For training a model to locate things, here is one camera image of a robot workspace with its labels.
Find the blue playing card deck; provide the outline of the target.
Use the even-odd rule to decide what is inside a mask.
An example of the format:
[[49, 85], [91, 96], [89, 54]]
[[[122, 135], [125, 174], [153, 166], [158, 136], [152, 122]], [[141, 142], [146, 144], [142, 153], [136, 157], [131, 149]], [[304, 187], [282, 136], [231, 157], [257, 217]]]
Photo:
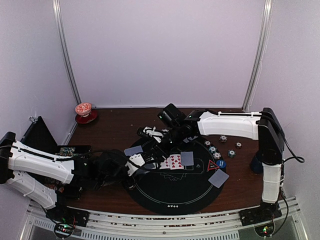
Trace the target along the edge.
[[158, 169], [158, 164], [157, 163], [147, 163], [147, 164], [143, 165], [142, 167], [145, 171], [152, 172], [152, 171], [156, 171]]

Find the playing card seat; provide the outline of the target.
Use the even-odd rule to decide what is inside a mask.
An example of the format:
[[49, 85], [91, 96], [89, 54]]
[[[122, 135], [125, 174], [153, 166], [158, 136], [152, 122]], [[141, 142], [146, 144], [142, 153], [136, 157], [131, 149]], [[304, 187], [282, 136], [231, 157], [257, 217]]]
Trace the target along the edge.
[[143, 148], [142, 148], [141, 145], [133, 146], [133, 147], [130, 147], [130, 148], [126, 148], [124, 150], [124, 154], [126, 156], [132, 156], [132, 155], [140, 154], [142, 152], [143, 152]]

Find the green chip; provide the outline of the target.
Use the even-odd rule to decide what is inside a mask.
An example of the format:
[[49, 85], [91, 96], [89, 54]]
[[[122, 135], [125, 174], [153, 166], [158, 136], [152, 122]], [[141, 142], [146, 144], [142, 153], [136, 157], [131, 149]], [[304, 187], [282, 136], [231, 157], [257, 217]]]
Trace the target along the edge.
[[212, 146], [210, 146], [210, 147], [208, 148], [208, 150], [209, 150], [211, 153], [215, 153], [215, 152], [217, 151], [217, 148], [212, 145]]

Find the red triangle marker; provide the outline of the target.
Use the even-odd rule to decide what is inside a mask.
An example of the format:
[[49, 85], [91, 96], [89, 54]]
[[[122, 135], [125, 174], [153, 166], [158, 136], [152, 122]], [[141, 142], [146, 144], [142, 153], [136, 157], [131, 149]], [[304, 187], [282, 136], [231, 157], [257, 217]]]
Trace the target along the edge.
[[218, 168], [219, 168], [219, 166], [214, 161], [212, 161], [212, 160], [208, 161], [208, 166], [207, 166], [207, 171], [208, 172], [212, 171], [212, 170], [216, 170]]

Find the blue round blind button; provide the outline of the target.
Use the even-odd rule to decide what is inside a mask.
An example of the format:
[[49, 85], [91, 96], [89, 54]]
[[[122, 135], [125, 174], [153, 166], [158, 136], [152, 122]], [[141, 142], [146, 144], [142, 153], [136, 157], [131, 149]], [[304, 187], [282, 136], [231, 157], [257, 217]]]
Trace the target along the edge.
[[217, 160], [216, 161], [216, 165], [221, 168], [221, 169], [224, 169], [226, 166], [227, 166], [227, 163], [224, 161], [224, 160]]

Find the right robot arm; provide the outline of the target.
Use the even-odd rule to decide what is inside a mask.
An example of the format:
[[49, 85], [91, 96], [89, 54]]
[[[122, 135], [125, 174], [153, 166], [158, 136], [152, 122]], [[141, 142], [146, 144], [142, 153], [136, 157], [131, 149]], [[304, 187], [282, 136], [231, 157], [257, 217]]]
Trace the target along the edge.
[[170, 150], [188, 137], [227, 135], [258, 141], [256, 157], [263, 167], [261, 202], [258, 207], [240, 211], [239, 215], [243, 223], [271, 221], [281, 216], [278, 198], [284, 181], [286, 160], [283, 153], [290, 146], [271, 108], [249, 113], [206, 109], [194, 110], [186, 115], [170, 103], [157, 116], [168, 127], [167, 131], [151, 127], [142, 129], [144, 134], [157, 142], [149, 153], [157, 160], [169, 157]]

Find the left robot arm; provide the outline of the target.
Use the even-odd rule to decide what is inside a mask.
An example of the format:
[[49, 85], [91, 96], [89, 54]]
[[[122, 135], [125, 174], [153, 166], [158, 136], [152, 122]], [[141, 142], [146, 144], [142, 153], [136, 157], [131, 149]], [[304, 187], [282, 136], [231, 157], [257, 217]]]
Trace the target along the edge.
[[61, 203], [62, 195], [33, 176], [56, 180], [84, 190], [98, 190], [121, 182], [133, 174], [129, 159], [119, 151], [103, 151], [100, 156], [58, 156], [29, 147], [7, 132], [0, 140], [0, 183], [12, 187], [52, 213], [61, 222], [72, 218], [72, 211]]

